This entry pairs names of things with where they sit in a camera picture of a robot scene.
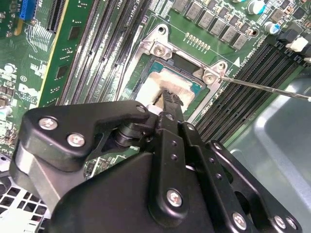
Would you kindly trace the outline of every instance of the screw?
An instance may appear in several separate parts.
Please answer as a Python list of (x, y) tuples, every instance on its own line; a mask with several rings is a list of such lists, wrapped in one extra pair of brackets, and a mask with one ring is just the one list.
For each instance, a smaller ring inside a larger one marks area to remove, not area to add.
[(216, 147), (216, 149), (222, 150), (221, 146), (217, 142), (214, 142), (214, 146)]
[(295, 230), (297, 230), (297, 226), (296, 224), (294, 223), (294, 221), (292, 219), (290, 219), (289, 217), (286, 217), (286, 221), (290, 224), (290, 226), (292, 228), (294, 228)]
[(46, 117), (39, 120), (39, 126), (44, 130), (54, 130), (58, 124), (56, 120)]
[(206, 84), (206, 85), (209, 85), (209, 84), (212, 84), (214, 83), (216, 80), (215, 76), (212, 75), (212, 74), (206, 74), (203, 76), (203, 82)]
[(192, 125), (190, 125), (190, 124), (188, 124), (188, 129), (195, 130), (195, 128)]
[(240, 215), (237, 212), (234, 212), (232, 217), (235, 225), (237, 225), (238, 228), (240, 228), (241, 230), (246, 230), (246, 222), (242, 217), (242, 215)]
[(183, 203), (183, 200), (181, 199), (180, 194), (172, 189), (167, 191), (166, 198), (169, 201), (169, 203), (174, 207), (179, 207)]
[(164, 49), (164, 47), (161, 46), (161, 45), (156, 46), (155, 49), (154, 49), (154, 54), (155, 54), (155, 56), (157, 56), (157, 57), (162, 57), (162, 56), (164, 56), (164, 54), (165, 54), (165, 49)]
[(77, 134), (77, 133), (70, 134), (67, 137), (67, 141), (68, 141), (69, 145), (71, 145), (72, 147), (81, 147), (86, 142), (84, 140), (84, 138), (81, 135)]
[(140, 106), (140, 105), (137, 105), (136, 106), (137, 110), (140, 111), (141, 113), (145, 113), (146, 110), (144, 109), (144, 107)]
[(171, 114), (166, 114), (165, 116), (170, 120), (174, 120), (174, 117)]
[(282, 229), (285, 229), (285, 228), (286, 228), (285, 223), (284, 223), (283, 219), (281, 219), (280, 216), (277, 216), (277, 215), (274, 216), (274, 220), (276, 221), (277, 225), (278, 225), (280, 228), (282, 228)]

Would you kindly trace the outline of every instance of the capacitor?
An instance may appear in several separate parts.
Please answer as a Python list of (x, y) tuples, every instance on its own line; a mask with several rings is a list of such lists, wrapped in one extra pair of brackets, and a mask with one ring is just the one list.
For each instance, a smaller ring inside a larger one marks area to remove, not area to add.
[(4, 120), (7, 116), (12, 113), (12, 109), (10, 106), (5, 106), (0, 108), (0, 119)]
[(251, 0), (247, 5), (247, 11), (251, 15), (260, 15), (264, 12), (266, 4), (262, 0)]
[(280, 26), (273, 22), (266, 22), (263, 29), (271, 35), (276, 35), (280, 32)]

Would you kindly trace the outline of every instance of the motherboard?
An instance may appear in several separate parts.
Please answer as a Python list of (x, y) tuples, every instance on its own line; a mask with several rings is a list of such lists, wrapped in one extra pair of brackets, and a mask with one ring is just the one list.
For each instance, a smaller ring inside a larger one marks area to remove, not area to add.
[[(0, 47), (5, 155), (29, 109), (129, 99), (161, 107), (163, 90), (180, 97), (204, 141), (225, 143), (275, 95), (220, 78), (285, 88), (311, 65), (311, 3), (2, 0)], [(86, 176), (135, 152), (93, 160)]]

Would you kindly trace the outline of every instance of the blue connector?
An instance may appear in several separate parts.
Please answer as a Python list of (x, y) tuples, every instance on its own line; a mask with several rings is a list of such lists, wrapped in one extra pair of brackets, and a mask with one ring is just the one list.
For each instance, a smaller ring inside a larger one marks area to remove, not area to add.
[(23, 20), (32, 19), (35, 15), (37, 0), (23, 0), (19, 17)]

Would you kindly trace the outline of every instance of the black mechanical arm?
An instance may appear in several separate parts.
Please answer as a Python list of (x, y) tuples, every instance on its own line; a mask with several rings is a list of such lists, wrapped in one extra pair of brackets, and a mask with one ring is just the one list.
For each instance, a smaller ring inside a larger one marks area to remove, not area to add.
[[(127, 100), (24, 115), (10, 174), (47, 204), (49, 232), (302, 232), (223, 145), (203, 144), (177, 96), (162, 98), (160, 111)], [(129, 146), (139, 153), (84, 179), (87, 160)]]

